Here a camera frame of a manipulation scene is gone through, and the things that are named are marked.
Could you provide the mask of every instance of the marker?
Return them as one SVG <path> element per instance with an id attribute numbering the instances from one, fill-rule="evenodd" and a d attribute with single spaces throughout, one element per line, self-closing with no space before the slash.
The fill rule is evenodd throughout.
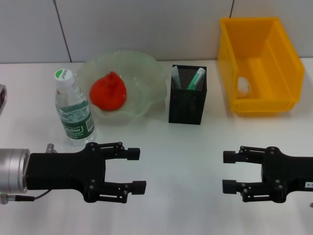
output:
<path id="1" fill-rule="evenodd" d="M 200 83 L 203 75 L 205 75 L 205 69 L 203 68 L 198 69 L 196 75 L 191 80 L 190 84 L 188 85 L 187 90 L 195 90 L 198 84 Z"/>
<path id="2" fill-rule="evenodd" d="M 172 78 L 173 78 L 173 81 L 174 81 L 175 86 L 176 86 L 175 88 L 181 89 L 180 78 L 179 78 L 179 73 L 178 73 L 177 66 L 174 66 L 172 68 Z"/>

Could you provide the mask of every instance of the black object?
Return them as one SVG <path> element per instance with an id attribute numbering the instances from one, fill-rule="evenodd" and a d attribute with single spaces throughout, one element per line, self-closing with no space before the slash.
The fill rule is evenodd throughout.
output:
<path id="1" fill-rule="evenodd" d="M 15 202 L 33 202 L 33 201 L 35 201 L 35 197 L 15 195 L 14 201 Z"/>
<path id="2" fill-rule="evenodd" d="M 177 66 L 181 89 L 175 88 L 173 78 L 171 80 L 170 98 L 170 123 L 201 124 L 201 118 L 206 97 L 206 67 L 202 66 Z M 205 69 L 199 85 L 195 90 L 186 90 L 199 68 Z"/>
<path id="3" fill-rule="evenodd" d="M 7 97 L 6 87 L 5 85 L 0 84 L 0 115 L 6 103 L 6 97 Z"/>
<path id="4" fill-rule="evenodd" d="M 126 150 L 121 142 L 91 142 L 78 153 L 32 153 L 26 185 L 30 190 L 75 189 L 82 193 L 86 202 L 126 203 L 128 193 L 145 193 L 146 181 L 105 182 L 106 160 L 139 160 L 139 155 L 139 148 Z"/>
<path id="5" fill-rule="evenodd" d="M 224 151 L 224 163 L 262 164 L 261 183 L 223 180 L 223 193 L 239 192 L 244 202 L 273 201 L 283 203 L 293 191 L 313 191 L 313 158 L 290 157 L 277 147 L 241 146 L 239 153 Z"/>

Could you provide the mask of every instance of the silver metal cylinder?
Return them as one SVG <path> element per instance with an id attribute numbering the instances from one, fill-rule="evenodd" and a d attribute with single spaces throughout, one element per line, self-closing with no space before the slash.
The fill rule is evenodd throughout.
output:
<path id="1" fill-rule="evenodd" d="M 53 148 L 54 148 L 54 145 L 52 143 L 49 143 L 47 145 L 47 148 L 45 149 L 45 152 L 46 153 L 53 153 Z"/>
<path id="2" fill-rule="evenodd" d="M 28 149 L 0 149 L 0 192 L 26 193 Z"/>

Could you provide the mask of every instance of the pen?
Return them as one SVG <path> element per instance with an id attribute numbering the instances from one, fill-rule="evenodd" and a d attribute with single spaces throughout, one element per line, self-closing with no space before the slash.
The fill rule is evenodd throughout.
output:
<path id="1" fill-rule="evenodd" d="M 199 68 L 194 78 L 191 80 L 190 84 L 187 87 L 187 90 L 195 90 L 200 83 L 203 75 L 205 74 L 205 69 Z"/>

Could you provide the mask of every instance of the table surface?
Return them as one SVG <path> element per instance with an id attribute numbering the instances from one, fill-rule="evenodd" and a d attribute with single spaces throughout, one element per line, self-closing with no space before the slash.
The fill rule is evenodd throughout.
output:
<path id="1" fill-rule="evenodd" d="M 239 194 L 222 193 L 222 179 L 260 182 L 258 164 L 223 164 L 224 150 L 241 145 L 277 146 L 293 156 L 312 156 L 313 59 L 302 59 L 306 73 L 302 97 L 278 117 L 244 118 L 228 111 L 217 61 L 162 62 L 207 66 L 207 96 L 202 123 L 169 124 L 168 104 L 129 123 L 95 118 L 98 143 L 122 141 L 139 147 L 139 161 L 107 161 L 106 181 L 146 180 L 145 195 L 127 204 L 85 203 L 74 190 L 53 190 L 33 203 L 1 206 L 1 234 L 12 235 L 286 235 L 312 234 L 313 193 L 293 192 L 283 204 L 244 203 Z M 0 84 L 8 101 L 0 117 L 0 148 L 76 152 L 55 110 L 53 73 L 76 71 L 80 63 L 0 65 Z M 169 94 L 170 75 L 168 77 Z M 43 191 L 28 191 L 39 195 Z"/>

